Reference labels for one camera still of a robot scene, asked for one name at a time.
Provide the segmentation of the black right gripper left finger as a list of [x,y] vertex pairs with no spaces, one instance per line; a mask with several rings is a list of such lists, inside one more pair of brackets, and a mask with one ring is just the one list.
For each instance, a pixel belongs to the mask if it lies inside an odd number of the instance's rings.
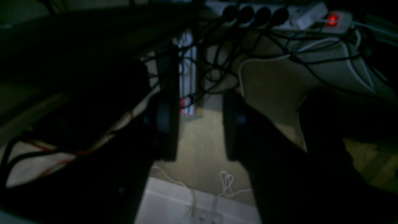
[[132,146],[118,174],[118,223],[131,224],[156,160],[176,158],[179,129],[179,54],[177,47],[161,47],[157,56],[159,91],[145,110],[124,130]]

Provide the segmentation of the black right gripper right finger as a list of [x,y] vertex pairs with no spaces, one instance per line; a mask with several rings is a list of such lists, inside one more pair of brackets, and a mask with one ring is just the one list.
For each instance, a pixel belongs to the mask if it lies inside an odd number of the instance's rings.
[[354,167],[328,92],[299,107],[305,149],[234,91],[223,95],[228,159],[247,171],[264,224],[393,224],[397,194],[371,187]]

